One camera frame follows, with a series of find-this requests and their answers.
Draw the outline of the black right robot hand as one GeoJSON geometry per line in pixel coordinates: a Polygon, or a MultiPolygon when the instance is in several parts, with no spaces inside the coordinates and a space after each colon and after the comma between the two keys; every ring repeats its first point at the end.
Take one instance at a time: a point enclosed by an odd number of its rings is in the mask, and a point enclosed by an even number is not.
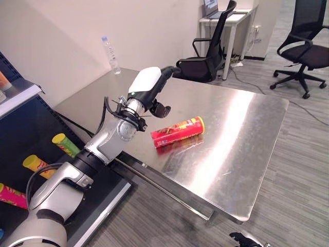
{"type": "Polygon", "coordinates": [[[232,232],[229,236],[237,241],[242,247],[252,247],[258,245],[254,240],[245,237],[242,233],[232,232]]]}

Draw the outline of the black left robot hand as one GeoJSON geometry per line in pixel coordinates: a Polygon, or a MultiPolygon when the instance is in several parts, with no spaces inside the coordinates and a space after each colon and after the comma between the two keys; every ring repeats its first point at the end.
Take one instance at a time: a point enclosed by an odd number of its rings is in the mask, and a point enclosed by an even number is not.
{"type": "Polygon", "coordinates": [[[167,80],[177,72],[180,72],[180,69],[173,66],[163,69],[156,66],[142,69],[129,87],[127,99],[136,99],[143,105],[145,112],[149,110],[153,116],[165,118],[171,107],[165,107],[158,102],[156,96],[162,91],[167,80]]]}

